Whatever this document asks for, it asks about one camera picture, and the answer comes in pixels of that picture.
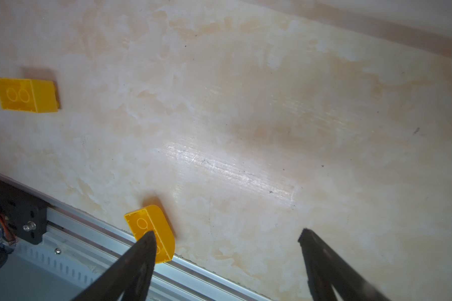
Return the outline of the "yellow lego brick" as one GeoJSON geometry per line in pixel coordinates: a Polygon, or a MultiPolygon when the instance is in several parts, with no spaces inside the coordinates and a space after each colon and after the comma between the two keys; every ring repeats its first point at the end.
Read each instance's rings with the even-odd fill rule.
{"type": "Polygon", "coordinates": [[[53,81],[0,78],[0,106],[3,110],[36,114],[59,111],[53,81]]]}
{"type": "Polygon", "coordinates": [[[157,205],[149,205],[124,215],[133,237],[139,241],[148,232],[156,238],[156,264],[172,261],[175,254],[175,236],[172,227],[157,205]]]}

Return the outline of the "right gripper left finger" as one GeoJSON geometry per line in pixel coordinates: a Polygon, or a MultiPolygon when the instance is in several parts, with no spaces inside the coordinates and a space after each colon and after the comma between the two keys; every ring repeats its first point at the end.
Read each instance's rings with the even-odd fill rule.
{"type": "Polygon", "coordinates": [[[146,300],[156,252],[156,237],[154,232],[150,231],[74,299],[146,300]]]}

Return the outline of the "yellow lego brick bottom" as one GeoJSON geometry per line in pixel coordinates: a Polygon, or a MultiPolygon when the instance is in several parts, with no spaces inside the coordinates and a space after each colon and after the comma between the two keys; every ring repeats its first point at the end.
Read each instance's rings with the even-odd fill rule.
{"type": "Polygon", "coordinates": [[[149,205],[124,215],[133,237],[139,241],[148,232],[156,238],[156,264],[172,261],[175,254],[175,236],[172,227],[157,205],[149,205]]]}

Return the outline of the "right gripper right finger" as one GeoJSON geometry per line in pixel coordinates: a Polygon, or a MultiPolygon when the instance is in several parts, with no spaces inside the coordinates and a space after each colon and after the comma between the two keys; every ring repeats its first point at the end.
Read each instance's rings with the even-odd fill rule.
{"type": "Polygon", "coordinates": [[[298,243],[313,300],[388,300],[314,231],[303,229],[298,243]]]}

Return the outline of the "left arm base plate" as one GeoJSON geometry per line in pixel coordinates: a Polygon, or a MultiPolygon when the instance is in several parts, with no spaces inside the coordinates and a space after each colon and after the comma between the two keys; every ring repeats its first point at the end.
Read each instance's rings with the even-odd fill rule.
{"type": "Polygon", "coordinates": [[[18,239],[33,245],[43,240],[49,204],[12,184],[0,180],[0,227],[8,243],[18,239]]]}

